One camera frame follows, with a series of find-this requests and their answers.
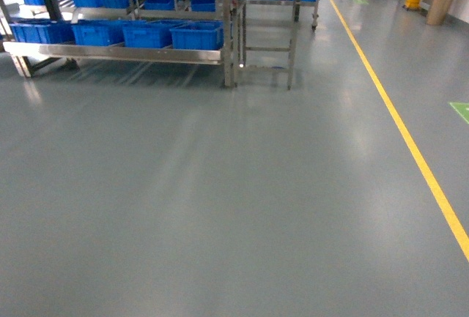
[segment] yellow stripe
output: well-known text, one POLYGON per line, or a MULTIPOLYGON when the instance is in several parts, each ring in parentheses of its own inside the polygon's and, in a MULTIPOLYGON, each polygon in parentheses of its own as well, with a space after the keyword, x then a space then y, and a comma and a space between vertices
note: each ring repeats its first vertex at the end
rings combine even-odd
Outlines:
POLYGON ((383 99, 386 107, 388 108, 389 113, 393 117, 393 120, 396 123, 397 128, 401 132, 401 135, 404 138, 404 141, 407 144, 407 147, 409 148, 410 153, 412 154, 414 160, 416 161, 417 166, 420 168, 420 172, 424 176, 426 183, 428 184, 430 190, 432 191, 432 194, 435 197, 435 200, 437 201, 438 206, 440 207, 441 212, 443 213, 443 216, 445 216, 446 222, 448 222, 449 228, 453 232, 454 237, 456 238, 459 246, 461 247, 462 252, 466 256, 466 259, 469 261, 468 234, 465 232, 464 228, 462 227, 462 224, 459 221, 458 217, 456 216, 456 213, 454 213, 454 210, 451 207, 451 204, 449 203, 448 199, 446 198, 445 193, 441 189, 441 186, 438 184, 437 179, 435 178, 435 176, 432 173, 432 170, 426 163, 424 156, 422 156, 422 153, 418 149, 417 144, 415 143, 415 141, 412 138, 412 135, 409 133, 409 130, 405 126, 404 121, 402 121, 401 116, 399 115, 396 108, 394 107, 394 104, 392 103, 391 99, 386 93, 386 90, 384 90, 383 85, 380 82, 380 79, 377 77, 376 73, 374 72, 367 57, 365 56, 365 53, 361 49, 356 38, 353 36, 352 31, 350 30, 349 26, 345 22, 344 17, 339 11, 339 8, 336 6, 336 3, 334 2, 334 0, 329 0, 329 1, 331 2, 332 7, 335 9, 340 21, 342 22, 342 25, 344 26, 345 31, 349 35, 349 38, 352 41, 353 46, 355 46, 355 49, 357 50, 358 55, 360 56, 361 61, 363 62, 363 65, 368 71, 369 76, 372 78, 373 83, 376 86, 376 89, 378 90, 378 92, 380 93, 381 98, 383 99))

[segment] shelf leg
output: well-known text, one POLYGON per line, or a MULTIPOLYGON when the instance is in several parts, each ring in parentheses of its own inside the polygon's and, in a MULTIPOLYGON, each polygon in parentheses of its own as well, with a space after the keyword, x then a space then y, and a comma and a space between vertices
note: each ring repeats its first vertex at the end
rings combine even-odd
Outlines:
POLYGON ((240 69, 240 21, 237 9, 233 14, 233 81, 236 86, 240 69))
MULTIPOLYGON (((8 23, 10 23, 12 19, 10 17, 10 14, 8 13, 7 6, 5 5, 5 2, 3 0, 0 0, 0 14, 2 15, 0 16, 1 28, 3 32, 5 33, 5 39, 8 39, 11 33, 10 26, 8 25, 8 23)), ((21 56, 11 56, 11 57, 13 60, 13 64, 15 65, 16 70, 18 71, 19 75, 25 78, 32 77, 34 68, 32 67, 27 57, 21 57, 21 56)))
POLYGON ((12 59, 19 75, 25 78, 32 77, 34 68, 32 67, 31 62, 29 62, 27 57, 12 56, 12 59))
POLYGON ((224 45, 223 45, 223 64, 225 73, 225 86, 233 87, 232 76, 232 38, 231 38, 231 0, 223 0, 223 25, 224 25, 224 45))
POLYGON ((288 53, 288 90, 292 88, 293 80, 293 68, 295 65, 295 51, 296 51, 296 42, 298 36, 298 26, 300 20, 300 2, 301 0, 295 0, 293 4, 293 14, 292 14, 292 36, 290 39, 289 53, 288 53))
POLYGON ((62 19, 62 13, 60 12, 59 2, 57 0, 44 0, 44 3, 51 20, 62 19))
POLYGON ((241 20, 241 23, 242 23, 242 36, 243 36, 243 44, 242 44, 242 55, 241 55, 241 64, 243 64, 243 66, 246 66, 246 2, 243 4, 243 13, 242 13, 242 20, 241 20))

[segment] stainless steel shelf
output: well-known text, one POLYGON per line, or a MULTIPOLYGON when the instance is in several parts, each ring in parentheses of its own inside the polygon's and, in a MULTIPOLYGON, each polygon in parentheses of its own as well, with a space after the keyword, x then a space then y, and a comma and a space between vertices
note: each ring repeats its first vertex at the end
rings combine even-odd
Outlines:
POLYGON ((191 12, 191 11, 152 11, 139 10, 141 18, 174 18, 174 19, 202 19, 217 20, 222 18, 222 13, 217 12, 191 12))
POLYGON ((74 59, 111 59, 188 64, 221 64, 221 51, 174 50, 171 48, 126 48, 123 46, 45 45, 26 42, 4 42, 13 56, 67 57, 74 59))
MULTIPOLYGON (((37 6, 37 5, 30 5, 30 4, 25 4, 24 8, 34 12, 34 13, 45 13, 47 12, 47 7, 46 6, 37 6)), ((75 12, 76 7, 60 7, 60 11, 63 13, 73 13, 75 12)))
MULTIPOLYGON (((281 6, 292 6, 293 1, 279 1, 279 0, 246 0, 248 4, 266 4, 266 5, 281 5, 281 6)), ((314 7, 316 2, 302 1, 300 6, 302 7, 314 7)))

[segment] metal shelving rack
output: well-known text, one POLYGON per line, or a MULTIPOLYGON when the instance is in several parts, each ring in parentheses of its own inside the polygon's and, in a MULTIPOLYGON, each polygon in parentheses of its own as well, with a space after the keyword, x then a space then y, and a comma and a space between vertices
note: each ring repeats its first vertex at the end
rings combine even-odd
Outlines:
POLYGON ((241 71, 246 70, 263 70, 268 72, 286 72, 288 74, 287 87, 288 90, 292 88, 293 80, 293 69, 295 65, 295 51, 298 38, 298 27, 299 27, 299 17, 300 17, 300 7, 308 6, 314 7, 313 11, 313 31, 317 26, 317 9, 319 5, 319 0, 314 2, 304 2, 301 0, 235 0, 237 3, 237 11, 239 15, 234 16, 234 81, 237 82, 239 74, 241 71), (281 5, 281 6, 291 6, 292 7, 292 24, 290 28, 290 41, 288 47, 272 47, 272 46, 251 46, 246 42, 246 6, 249 4, 263 4, 263 5, 281 5), (247 62, 247 52, 248 51, 257 51, 257 52, 285 52, 288 53, 287 65, 284 67, 274 66, 266 67, 259 65, 248 64, 247 62))
MULTIPOLYGON (((140 18, 192 18, 192 19, 221 19, 224 22, 224 46, 216 51, 203 50, 173 50, 163 49, 140 49, 126 48, 119 45, 109 47, 78 46, 78 45, 48 45, 31 44, 24 42, 5 41, 4 47, 13 58, 15 66, 20 75, 31 77, 36 71, 60 58, 69 61, 74 59, 115 59, 124 61, 154 61, 174 62, 189 64, 222 64, 224 66, 224 84, 233 86, 232 80, 232 40, 231 40, 231 0, 221 0, 218 11, 213 13, 202 12, 179 12, 179 11, 144 11, 138 13, 140 18), (42 54, 49 58, 36 64, 29 61, 29 56, 42 54)), ((62 18, 61 10, 57 0, 45 0, 45 8, 51 20, 62 18)), ((7 23, 11 18, 0 0, 0 10, 7 23)))

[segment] green floor marking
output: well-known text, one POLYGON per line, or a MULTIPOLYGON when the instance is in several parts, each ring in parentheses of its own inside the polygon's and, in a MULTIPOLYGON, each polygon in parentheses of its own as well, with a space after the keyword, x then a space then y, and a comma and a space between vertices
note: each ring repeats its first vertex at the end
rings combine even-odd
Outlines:
POLYGON ((367 0, 352 0, 356 4, 369 4, 367 0))
POLYGON ((450 102, 449 104, 469 124, 469 103, 450 102))

